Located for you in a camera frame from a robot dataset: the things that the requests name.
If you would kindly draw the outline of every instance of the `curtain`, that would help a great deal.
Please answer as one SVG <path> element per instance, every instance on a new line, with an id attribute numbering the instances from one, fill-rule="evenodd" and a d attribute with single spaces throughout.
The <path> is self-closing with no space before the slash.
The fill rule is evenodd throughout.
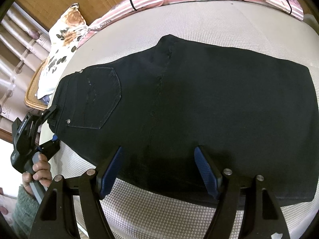
<path id="1" fill-rule="evenodd" d="M 50 49 L 49 36 L 12 6 L 0 24 L 0 131 L 12 133 L 12 122 L 34 110 L 25 94 Z"/>

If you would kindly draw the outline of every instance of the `jeans back pocket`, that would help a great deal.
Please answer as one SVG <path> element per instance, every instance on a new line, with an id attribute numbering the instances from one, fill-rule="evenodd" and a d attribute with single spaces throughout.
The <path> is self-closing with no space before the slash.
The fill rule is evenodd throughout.
<path id="1" fill-rule="evenodd" d="M 121 99 L 118 76 L 113 68 L 88 67 L 76 79 L 69 126 L 100 129 Z"/>

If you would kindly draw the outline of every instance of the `pillow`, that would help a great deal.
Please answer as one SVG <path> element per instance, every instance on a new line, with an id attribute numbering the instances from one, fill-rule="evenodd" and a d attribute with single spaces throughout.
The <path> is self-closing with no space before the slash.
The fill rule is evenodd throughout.
<path id="1" fill-rule="evenodd" d="M 38 99 L 51 95 L 67 64 L 75 54 L 80 38 L 87 30 L 87 24 L 79 12 L 79 4 L 71 5 L 49 31 L 51 52 L 41 72 Z"/>

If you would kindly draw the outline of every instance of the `hand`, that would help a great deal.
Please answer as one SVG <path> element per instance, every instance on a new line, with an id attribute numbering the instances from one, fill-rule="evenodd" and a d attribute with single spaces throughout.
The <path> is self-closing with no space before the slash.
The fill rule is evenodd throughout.
<path id="1" fill-rule="evenodd" d="M 52 174 L 50 172 L 51 165 L 47 162 L 47 157 L 43 154 L 39 154 L 39 161 L 33 165 L 32 169 L 36 172 L 33 175 L 33 179 L 48 188 L 52 182 Z M 24 172 L 22 174 L 23 187 L 31 196 L 34 196 L 29 184 L 31 181 L 32 175 L 28 172 Z"/>

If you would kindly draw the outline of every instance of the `metal bolt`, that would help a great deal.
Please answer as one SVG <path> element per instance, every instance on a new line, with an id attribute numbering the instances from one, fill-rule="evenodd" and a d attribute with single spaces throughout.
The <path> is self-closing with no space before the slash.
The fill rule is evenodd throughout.
<path id="1" fill-rule="evenodd" d="M 57 175 L 57 176 L 55 176 L 55 177 L 54 177 L 54 180 L 55 180 L 56 182 L 59 182 L 60 180 L 62 180 L 62 175 Z"/>
<path id="2" fill-rule="evenodd" d="M 93 175 L 95 173 L 94 169 L 87 170 L 87 175 Z"/>
<path id="3" fill-rule="evenodd" d="M 223 170 L 223 172 L 226 174 L 226 175 L 232 175 L 232 170 L 226 168 Z"/>
<path id="4" fill-rule="evenodd" d="M 262 176 L 262 175 L 260 175 L 260 174 L 258 174 L 257 176 L 256 176 L 256 178 L 257 178 L 257 180 L 259 180 L 260 182 L 262 182 L 265 178 Z"/>

